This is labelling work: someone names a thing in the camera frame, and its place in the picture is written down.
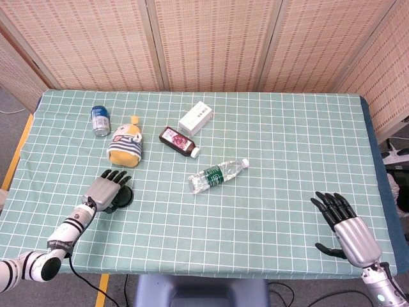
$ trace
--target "plush doll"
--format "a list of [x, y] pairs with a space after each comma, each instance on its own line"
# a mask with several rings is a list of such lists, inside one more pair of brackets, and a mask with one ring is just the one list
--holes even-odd
[[134, 168], [141, 160], [142, 135], [136, 126], [138, 121], [137, 116], [131, 116], [131, 123], [116, 129], [107, 151], [113, 164]]

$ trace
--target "white cable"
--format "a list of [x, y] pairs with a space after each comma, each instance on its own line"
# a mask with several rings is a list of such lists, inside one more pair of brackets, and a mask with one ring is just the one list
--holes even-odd
[[399, 137], [397, 137], [397, 136], [391, 136], [391, 137], [389, 137], [390, 139], [405, 139], [405, 140], [407, 140], [407, 141], [409, 141], [409, 138], [399, 138]]
[[3, 114], [15, 114], [15, 113], [23, 112], [23, 111], [25, 111], [25, 110], [26, 110], [26, 109], [21, 109], [21, 110], [14, 111], [14, 112], [4, 112], [4, 111], [0, 110], [0, 113], [3, 113]]

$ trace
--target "green label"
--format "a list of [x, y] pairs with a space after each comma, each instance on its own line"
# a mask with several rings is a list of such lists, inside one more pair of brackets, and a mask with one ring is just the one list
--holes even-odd
[[213, 185], [221, 184], [224, 181], [222, 171], [217, 165], [205, 169], [204, 174], [206, 175], [207, 182], [211, 187]]

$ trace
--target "bottle label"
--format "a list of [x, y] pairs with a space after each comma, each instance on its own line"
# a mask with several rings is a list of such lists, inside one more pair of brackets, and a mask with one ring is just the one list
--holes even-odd
[[217, 165], [205, 169], [204, 175], [206, 176], [207, 182], [211, 187], [213, 185], [221, 184], [224, 181], [222, 171]]
[[171, 142], [174, 146], [179, 147], [183, 151], [186, 151], [190, 144], [192, 144], [191, 141], [189, 141], [185, 136], [182, 136], [180, 133], [177, 133], [171, 129], [166, 129], [166, 131], [163, 133], [162, 137]]

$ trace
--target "water bottle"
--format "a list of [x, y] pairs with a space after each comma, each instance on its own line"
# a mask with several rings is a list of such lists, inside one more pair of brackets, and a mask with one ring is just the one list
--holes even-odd
[[249, 167], [249, 160], [226, 161], [188, 177], [187, 182], [193, 194], [200, 193], [222, 182], [235, 178], [239, 172]]

